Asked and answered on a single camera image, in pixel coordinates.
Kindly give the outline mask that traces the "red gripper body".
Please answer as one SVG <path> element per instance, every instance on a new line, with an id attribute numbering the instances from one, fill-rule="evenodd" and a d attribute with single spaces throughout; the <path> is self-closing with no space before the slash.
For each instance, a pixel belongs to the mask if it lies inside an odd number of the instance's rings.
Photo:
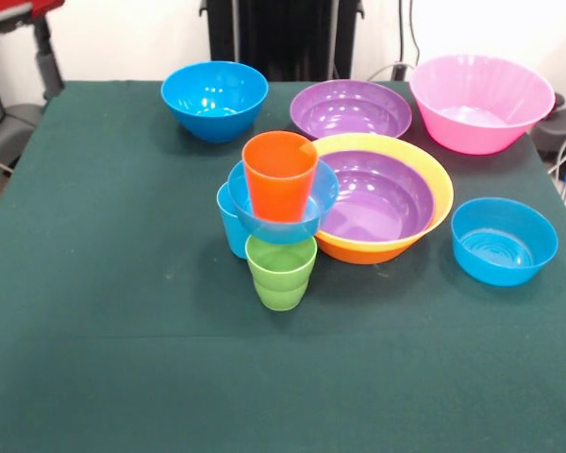
<path id="1" fill-rule="evenodd" d="M 0 33 L 33 24 L 64 3 L 64 0 L 0 0 Z"/>

